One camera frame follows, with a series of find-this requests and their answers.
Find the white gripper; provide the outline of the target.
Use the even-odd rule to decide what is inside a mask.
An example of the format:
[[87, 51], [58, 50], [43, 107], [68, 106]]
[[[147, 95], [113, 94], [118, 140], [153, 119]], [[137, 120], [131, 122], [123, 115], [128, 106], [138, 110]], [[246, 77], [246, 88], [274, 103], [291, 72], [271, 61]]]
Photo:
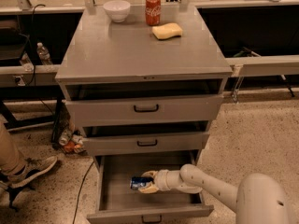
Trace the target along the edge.
[[147, 171], [144, 174], [142, 174], [141, 177], [154, 178], [155, 186], [148, 186], [138, 189], [141, 193], [144, 194], [156, 193], [158, 190], [169, 191], [171, 189], [177, 189], [181, 184], [181, 177], [179, 171]]

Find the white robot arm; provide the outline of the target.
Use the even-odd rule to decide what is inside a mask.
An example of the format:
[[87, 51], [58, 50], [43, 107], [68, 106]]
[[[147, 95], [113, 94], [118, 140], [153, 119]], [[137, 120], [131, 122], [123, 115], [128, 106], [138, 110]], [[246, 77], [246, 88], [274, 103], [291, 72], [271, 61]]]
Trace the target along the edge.
[[179, 170], [147, 171], [142, 177], [149, 181], [138, 190], [146, 194], [172, 189], [195, 194], [204, 189], [235, 212], [236, 224], [297, 224], [286, 192], [268, 175], [247, 175], [235, 187], [184, 164]]

